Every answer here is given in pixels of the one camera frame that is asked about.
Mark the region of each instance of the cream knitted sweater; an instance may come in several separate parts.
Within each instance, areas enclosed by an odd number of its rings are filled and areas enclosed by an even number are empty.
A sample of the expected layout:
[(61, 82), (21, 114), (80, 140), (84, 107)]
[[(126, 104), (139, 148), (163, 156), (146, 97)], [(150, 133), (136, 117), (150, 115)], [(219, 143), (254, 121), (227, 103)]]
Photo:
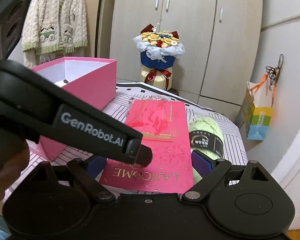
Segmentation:
[(24, 52), (72, 53), (87, 44), (84, 0), (31, 0), (22, 33)]

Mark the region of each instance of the red bow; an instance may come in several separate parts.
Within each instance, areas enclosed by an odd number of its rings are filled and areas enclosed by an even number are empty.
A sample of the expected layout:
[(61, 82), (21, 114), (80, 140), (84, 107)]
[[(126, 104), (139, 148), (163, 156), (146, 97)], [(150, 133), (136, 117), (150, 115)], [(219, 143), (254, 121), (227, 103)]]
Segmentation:
[(153, 70), (151, 70), (146, 76), (145, 83), (147, 84), (148, 81), (153, 81), (155, 76), (157, 75), (158, 71), (161, 72), (164, 75), (164, 77), (166, 78), (166, 88), (165, 88), (165, 90), (167, 90), (168, 85), (169, 85), (169, 78), (171, 77), (171, 72), (169, 72), (167, 70), (163, 70), (163, 69), (153, 69)]

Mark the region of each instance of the silver handle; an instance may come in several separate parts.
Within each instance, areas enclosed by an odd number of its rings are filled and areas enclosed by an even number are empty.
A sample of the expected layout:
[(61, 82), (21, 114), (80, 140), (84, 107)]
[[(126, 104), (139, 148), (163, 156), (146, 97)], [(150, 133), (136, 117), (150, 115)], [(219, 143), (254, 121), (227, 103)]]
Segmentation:
[(158, 10), (159, 0), (155, 0), (155, 10)]
[(220, 8), (220, 17), (219, 17), (219, 22), (222, 23), (222, 14), (223, 14), (223, 9)]
[(167, 7), (166, 7), (166, 11), (169, 11), (169, 5), (170, 5), (170, 0), (167, 0)]

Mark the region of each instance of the screw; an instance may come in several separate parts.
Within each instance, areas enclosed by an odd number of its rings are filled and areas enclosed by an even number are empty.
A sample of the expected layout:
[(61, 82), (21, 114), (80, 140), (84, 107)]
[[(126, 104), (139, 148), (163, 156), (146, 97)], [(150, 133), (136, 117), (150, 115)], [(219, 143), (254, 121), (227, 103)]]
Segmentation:
[(110, 199), (112, 196), (113, 195), (108, 191), (101, 191), (97, 194), (97, 197), (102, 200)]
[(187, 199), (198, 199), (200, 196), (200, 193), (196, 191), (188, 191), (185, 193)]

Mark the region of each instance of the wooden floor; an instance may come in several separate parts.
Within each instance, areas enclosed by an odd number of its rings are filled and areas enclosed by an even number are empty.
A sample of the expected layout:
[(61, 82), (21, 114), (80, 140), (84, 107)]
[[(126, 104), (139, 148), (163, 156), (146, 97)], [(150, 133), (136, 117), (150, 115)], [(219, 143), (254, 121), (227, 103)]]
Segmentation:
[(291, 240), (300, 240), (300, 230), (288, 231), (286, 234)]

